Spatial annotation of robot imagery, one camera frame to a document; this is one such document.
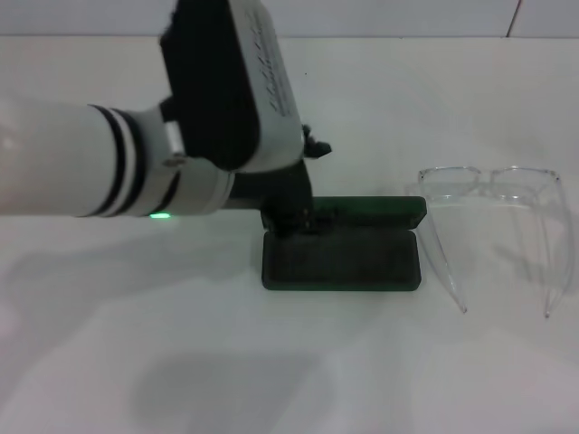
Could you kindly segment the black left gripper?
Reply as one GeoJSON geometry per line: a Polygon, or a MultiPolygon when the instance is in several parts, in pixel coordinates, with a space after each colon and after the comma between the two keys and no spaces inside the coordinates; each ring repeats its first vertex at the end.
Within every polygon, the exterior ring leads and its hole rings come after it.
{"type": "MultiPolygon", "coordinates": [[[[332,147],[312,136],[311,127],[301,126],[303,158],[319,159],[329,155],[332,147]]],[[[229,194],[230,209],[266,212],[274,218],[270,232],[280,237],[320,233],[328,220],[312,209],[313,193],[304,161],[266,173],[236,174],[229,194]]]]}

